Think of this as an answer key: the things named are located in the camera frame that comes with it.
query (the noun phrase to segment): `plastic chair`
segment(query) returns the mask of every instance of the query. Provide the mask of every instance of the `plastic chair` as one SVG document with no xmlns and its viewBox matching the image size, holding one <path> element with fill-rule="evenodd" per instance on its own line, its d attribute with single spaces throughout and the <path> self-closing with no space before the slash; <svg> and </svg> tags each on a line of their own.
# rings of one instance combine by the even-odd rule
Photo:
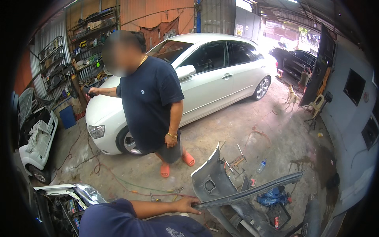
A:
<svg viewBox="0 0 379 237">
<path fill-rule="evenodd" d="M 283 72 L 284 72 L 283 70 L 278 69 L 278 72 L 276 73 L 276 76 L 279 77 L 279 78 L 281 78 L 283 76 Z"/>
<path fill-rule="evenodd" d="M 310 106 L 312 106 L 315 109 L 315 113 L 313 114 L 312 119 L 315 118 L 317 116 L 317 114 L 320 112 L 320 108 L 323 105 L 324 100 L 325 100 L 325 98 L 324 98 L 323 95 L 318 95 L 317 98 L 315 99 L 315 101 L 314 102 L 310 102 L 309 105 L 306 107 L 305 111 L 307 111 L 307 109 Z"/>
</svg>

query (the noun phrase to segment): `plastic bottle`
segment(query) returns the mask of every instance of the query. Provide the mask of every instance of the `plastic bottle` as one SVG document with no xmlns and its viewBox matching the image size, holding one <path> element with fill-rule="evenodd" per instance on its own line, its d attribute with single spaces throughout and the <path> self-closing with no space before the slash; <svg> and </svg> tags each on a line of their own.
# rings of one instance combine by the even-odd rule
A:
<svg viewBox="0 0 379 237">
<path fill-rule="evenodd" d="M 259 165 L 259 167 L 257 169 L 258 173 L 262 172 L 262 170 L 264 169 L 264 167 L 266 165 L 266 161 L 267 161 L 267 159 L 265 159 L 264 161 L 261 162 L 261 164 Z"/>
</svg>

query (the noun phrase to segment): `headlight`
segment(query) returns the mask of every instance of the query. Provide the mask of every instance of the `headlight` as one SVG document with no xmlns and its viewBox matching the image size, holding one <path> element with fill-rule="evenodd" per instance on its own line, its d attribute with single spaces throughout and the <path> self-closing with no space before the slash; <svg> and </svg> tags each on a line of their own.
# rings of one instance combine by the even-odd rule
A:
<svg viewBox="0 0 379 237">
<path fill-rule="evenodd" d="M 93 138 L 100 138 L 104 136 L 105 132 L 105 125 L 100 125 L 100 126 L 92 126 L 89 125 L 89 133 L 91 134 L 91 137 Z"/>
<path fill-rule="evenodd" d="M 75 190 L 90 204 L 106 203 L 106 200 L 94 187 L 88 184 L 74 184 L 74 186 Z"/>
</svg>

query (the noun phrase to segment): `dog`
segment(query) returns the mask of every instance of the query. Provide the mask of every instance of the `dog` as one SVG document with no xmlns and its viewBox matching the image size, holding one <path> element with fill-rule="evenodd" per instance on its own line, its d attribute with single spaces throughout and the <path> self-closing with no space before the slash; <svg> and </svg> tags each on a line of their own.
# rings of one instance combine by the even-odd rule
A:
<svg viewBox="0 0 379 237">
<path fill-rule="evenodd" d="M 288 106 L 285 108 L 285 110 L 287 110 L 291 103 L 293 103 L 291 112 L 293 111 L 293 107 L 295 106 L 296 102 L 299 100 L 299 97 L 295 95 L 292 87 L 293 85 L 288 86 L 288 97 L 286 101 L 286 104 L 288 104 Z"/>
</svg>

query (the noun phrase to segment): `red can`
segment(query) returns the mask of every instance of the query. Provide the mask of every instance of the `red can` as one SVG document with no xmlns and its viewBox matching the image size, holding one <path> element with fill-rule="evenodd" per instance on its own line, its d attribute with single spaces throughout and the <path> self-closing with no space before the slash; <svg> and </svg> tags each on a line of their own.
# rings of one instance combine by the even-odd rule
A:
<svg viewBox="0 0 379 237">
<path fill-rule="evenodd" d="M 279 228 L 279 217 L 275 217 L 275 228 Z"/>
</svg>

